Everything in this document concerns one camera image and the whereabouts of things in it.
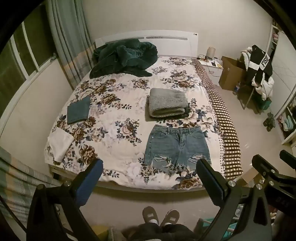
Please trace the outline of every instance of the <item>headboard decorative panel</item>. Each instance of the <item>headboard decorative panel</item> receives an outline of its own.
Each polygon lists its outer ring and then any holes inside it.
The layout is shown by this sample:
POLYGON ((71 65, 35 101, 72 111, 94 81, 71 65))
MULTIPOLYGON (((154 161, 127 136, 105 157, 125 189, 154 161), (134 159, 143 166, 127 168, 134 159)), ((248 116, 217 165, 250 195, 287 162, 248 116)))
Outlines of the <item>headboard decorative panel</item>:
POLYGON ((151 42, 158 55, 197 57, 198 34, 177 30, 142 30, 104 36, 96 39, 96 47, 121 39, 151 42))

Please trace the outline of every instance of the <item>white nightstand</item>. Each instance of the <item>white nightstand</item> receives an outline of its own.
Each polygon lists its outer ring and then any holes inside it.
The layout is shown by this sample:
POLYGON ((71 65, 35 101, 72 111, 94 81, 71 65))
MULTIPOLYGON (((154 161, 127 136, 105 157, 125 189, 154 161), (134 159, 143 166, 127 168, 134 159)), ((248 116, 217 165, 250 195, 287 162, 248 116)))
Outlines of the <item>white nightstand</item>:
POLYGON ((219 79, 222 74, 223 67, 217 61, 205 62, 202 59, 198 60, 214 85, 219 85, 219 79))

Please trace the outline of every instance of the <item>floor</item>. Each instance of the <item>floor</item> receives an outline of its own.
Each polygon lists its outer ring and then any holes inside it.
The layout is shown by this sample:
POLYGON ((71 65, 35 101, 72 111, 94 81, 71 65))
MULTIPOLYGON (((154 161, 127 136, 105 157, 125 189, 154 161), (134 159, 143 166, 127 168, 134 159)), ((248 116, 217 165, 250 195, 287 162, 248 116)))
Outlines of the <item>floor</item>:
MULTIPOLYGON (((243 110, 237 97, 231 91, 217 87, 226 103, 241 146, 243 170, 248 170, 253 155, 260 154, 280 173, 295 176, 295 171, 279 159, 279 152, 288 146, 282 146, 275 129, 267 132, 262 125, 267 112, 255 114, 252 109, 243 110)), ((198 218, 211 218, 219 208, 214 206, 206 191, 148 194, 135 193, 106 188, 96 188, 87 204, 80 208, 90 225, 104 224, 120 230, 143 223, 142 209, 153 206, 160 221, 170 209, 180 212, 179 223, 193 230, 198 218)))

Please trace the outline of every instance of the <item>denim shorts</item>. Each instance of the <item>denim shorts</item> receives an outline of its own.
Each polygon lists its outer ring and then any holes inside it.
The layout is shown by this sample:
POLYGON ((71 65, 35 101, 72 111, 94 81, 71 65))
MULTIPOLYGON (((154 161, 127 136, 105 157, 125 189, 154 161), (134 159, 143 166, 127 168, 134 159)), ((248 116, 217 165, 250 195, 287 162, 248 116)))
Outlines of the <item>denim shorts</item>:
POLYGON ((155 125, 149 135, 144 164, 164 172, 176 164, 196 169, 196 162, 205 158, 210 163, 210 153, 205 136, 199 126, 170 128, 155 125))

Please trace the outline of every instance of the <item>metal screw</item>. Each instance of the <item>metal screw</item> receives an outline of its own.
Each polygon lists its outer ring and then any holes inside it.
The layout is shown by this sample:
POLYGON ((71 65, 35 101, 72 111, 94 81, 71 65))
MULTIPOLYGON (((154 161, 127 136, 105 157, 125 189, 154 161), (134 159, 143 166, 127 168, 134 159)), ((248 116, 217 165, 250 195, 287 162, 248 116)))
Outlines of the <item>metal screw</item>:
POLYGON ((44 184, 39 184, 39 185, 37 186, 37 189, 38 189, 38 190, 41 190, 41 189, 43 189, 43 187, 45 187, 44 184))
POLYGON ((68 186, 71 185, 71 183, 72 183, 71 181, 65 181, 65 182, 64 182, 64 186, 68 187, 68 186))
POLYGON ((256 184, 256 187, 259 189, 259 190, 261 190, 262 189, 262 185, 261 184, 256 184))
POLYGON ((229 181, 228 185, 231 186, 231 187, 234 187, 236 185, 236 183, 235 183, 235 181, 229 181))

